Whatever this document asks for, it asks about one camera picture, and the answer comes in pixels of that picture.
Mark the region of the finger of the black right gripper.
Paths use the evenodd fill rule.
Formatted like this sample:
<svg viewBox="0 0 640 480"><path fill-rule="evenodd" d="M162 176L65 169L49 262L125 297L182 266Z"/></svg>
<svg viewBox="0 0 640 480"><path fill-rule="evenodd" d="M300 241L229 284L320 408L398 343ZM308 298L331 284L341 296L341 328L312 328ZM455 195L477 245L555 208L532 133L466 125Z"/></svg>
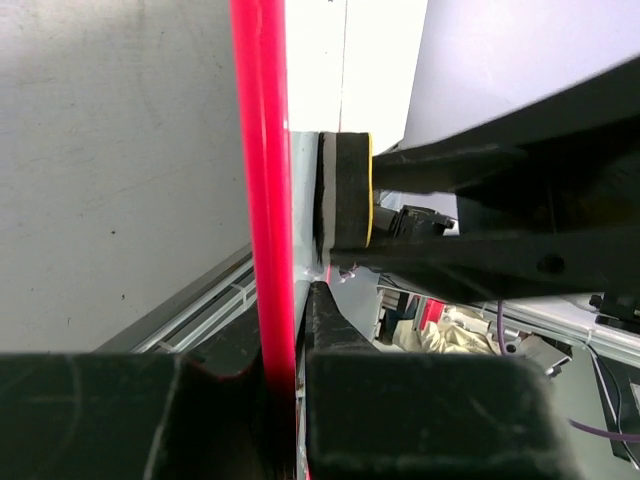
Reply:
<svg viewBox="0 0 640 480"><path fill-rule="evenodd" d="M639 232L494 233L334 249L334 265L385 273L444 300L473 303L639 292Z"/></svg>
<svg viewBox="0 0 640 480"><path fill-rule="evenodd" d="M584 150L598 158L639 136L632 58L519 110L435 143L375 156L378 190L457 192L509 170Z"/></svg>

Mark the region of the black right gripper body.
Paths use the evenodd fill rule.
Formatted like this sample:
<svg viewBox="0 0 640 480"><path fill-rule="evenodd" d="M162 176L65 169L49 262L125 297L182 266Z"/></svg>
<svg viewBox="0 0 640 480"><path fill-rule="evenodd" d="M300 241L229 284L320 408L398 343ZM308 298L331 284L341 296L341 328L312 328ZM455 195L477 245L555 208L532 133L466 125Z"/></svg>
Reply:
<svg viewBox="0 0 640 480"><path fill-rule="evenodd" d="M561 233L639 220L639 142L518 164L457 192L461 231Z"/></svg>

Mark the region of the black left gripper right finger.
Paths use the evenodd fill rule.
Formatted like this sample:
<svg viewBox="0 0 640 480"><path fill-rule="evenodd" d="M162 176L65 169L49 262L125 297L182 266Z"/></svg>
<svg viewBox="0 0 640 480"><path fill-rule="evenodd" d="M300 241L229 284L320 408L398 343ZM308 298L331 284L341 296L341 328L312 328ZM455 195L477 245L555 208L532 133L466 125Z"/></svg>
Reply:
<svg viewBox="0 0 640 480"><path fill-rule="evenodd" d="M327 284L305 307L306 456L314 479L579 479L549 380L532 362L384 353Z"/></svg>

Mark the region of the pink framed whiteboard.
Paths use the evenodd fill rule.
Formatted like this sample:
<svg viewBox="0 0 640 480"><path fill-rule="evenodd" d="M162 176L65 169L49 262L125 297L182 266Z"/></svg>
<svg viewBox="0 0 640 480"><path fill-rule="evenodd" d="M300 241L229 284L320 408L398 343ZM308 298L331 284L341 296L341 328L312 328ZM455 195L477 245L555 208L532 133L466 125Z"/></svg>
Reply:
<svg viewBox="0 0 640 480"><path fill-rule="evenodd" d="M332 294L314 282L295 319L285 7L233 1L231 23L250 217L266 443L279 479L334 479L316 448L314 355L350 332Z"/></svg>

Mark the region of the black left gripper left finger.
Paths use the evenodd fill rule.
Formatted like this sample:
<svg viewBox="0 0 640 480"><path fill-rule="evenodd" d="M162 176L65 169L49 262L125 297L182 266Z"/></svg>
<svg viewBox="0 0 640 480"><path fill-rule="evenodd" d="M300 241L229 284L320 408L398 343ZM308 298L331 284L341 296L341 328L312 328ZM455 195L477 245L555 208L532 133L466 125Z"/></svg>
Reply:
<svg viewBox="0 0 640 480"><path fill-rule="evenodd" d="M269 479L255 310L186 353L5 354L5 479Z"/></svg>

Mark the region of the round yellow black eraser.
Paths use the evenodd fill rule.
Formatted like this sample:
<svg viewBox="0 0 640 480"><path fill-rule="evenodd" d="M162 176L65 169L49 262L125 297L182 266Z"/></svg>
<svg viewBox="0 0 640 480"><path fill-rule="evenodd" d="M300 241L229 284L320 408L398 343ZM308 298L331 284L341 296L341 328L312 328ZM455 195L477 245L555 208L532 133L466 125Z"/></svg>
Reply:
<svg viewBox="0 0 640 480"><path fill-rule="evenodd" d="M313 236L318 259L334 249L364 249L373 229L373 148L368 133L318 136Z"/></svg>

